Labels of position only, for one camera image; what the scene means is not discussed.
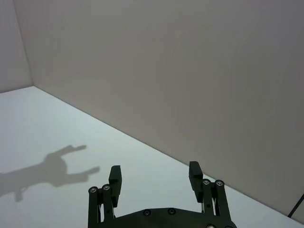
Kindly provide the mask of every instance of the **white floor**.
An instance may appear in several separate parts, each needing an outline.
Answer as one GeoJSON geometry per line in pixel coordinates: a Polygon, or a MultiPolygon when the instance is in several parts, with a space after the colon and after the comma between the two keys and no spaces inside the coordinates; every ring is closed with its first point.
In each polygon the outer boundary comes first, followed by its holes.
{"type": "MultiPolygon", "coordinates": [[[[86,227],[87,190],[107,183],[117,164],[123,185],[116,216],[159,207],[200,211],[186,165],[35,87],[0,95],[0,129],[2,228],[86,227]]],[[[229,187],[226,193],[238,228],[303,227],[229,187]]]]}

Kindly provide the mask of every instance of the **screw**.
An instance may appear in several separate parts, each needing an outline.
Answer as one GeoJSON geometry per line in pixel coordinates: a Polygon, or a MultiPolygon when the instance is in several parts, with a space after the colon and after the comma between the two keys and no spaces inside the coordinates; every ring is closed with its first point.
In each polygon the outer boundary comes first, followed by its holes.
{"type": "Polygon", "coordinates": [[[203,183],[206,184],[206,185],[209,185],[210,181],[209,180],[204,180],[203,183]]]}
{"type": "Polygon", "coordinates": [[[89,189],[89,192],[91,192],[91,193],[94,193],[94,192],[97,192],[97,187],[91,187],[90,189],[89,189]]]}
{"type": "Polygon", "coordinates": [[[176,213],[176,210],[174,208],[169,208],[168,213],[169,215],[174,215],[176,213]]]}
{"type": "Polygon", "coordinates": [[[222,186],[222,185],[224,185],[224,182],[222,182],[221,180],[220,180],[220,181],[217,180],[217,185],[218,185],[218,186],[222,186]]]}
{"type": "Polygon", "coordinates": [[[103,190],[109,190],[109,189],[110,189],[110,185],[107,184],[103,186],[103,190]]]}
{"type": "Polygon", "coordinates": [[[151,211],[148,210],[148,209],[147,209],[147,210],[144,210],[144,211],[143,211],[143,215],[144,215],[144,216],[149,216],[149,215],[151,215],[151,211]]]}

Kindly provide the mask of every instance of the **white wall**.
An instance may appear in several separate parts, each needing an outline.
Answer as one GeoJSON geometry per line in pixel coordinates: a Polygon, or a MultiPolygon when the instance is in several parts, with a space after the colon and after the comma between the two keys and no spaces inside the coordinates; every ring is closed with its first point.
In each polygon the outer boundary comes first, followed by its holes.
{"type": "MultiPolygon", "coordinates": [[[[86,227],[87,190],[107,183],[116,164],[123,175],[117,216],[155,207],[200,210],[186,165],[53,96],[25,88],[1,94],[0,107],[1,227],[86,227]],[[42,163],[50,153],[67,152],[69,145],[82,147],[63,160],[48,156],[42,163]],[[69,174],[100,170],[88,178],[65,176],[64,162],[69,174]],[[16,202],[13,191],[20,189],[22,199],[16,202]]],[[[229,187],[226,192],[239,228],[303,227],[229,187]]]]}
{"type": "Polygon", "coordinates": [[[35,86],[286,215],[302,196],[303,0],[14,2],[35,86]]]}
{"type": "Polygon", "coordinates": [[[12,0],[0,0],[0,93],[33,85],[12,0]]]}

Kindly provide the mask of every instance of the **white backdrop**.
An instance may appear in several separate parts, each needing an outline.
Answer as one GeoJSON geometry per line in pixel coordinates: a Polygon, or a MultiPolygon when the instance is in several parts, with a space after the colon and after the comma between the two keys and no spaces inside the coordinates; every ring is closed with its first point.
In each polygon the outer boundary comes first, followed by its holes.
{"type": "MultiPolygon", "coordinates": [[[[117,164],[123,185],[116,216],[155,207],[200,211],[186,165],[35,87],[1,94],[0,107],[0,227],[86,227],[87,190],[107,183],[117,164]]],[[[303,227],[226,192],[238,228],[303,227]]]]}

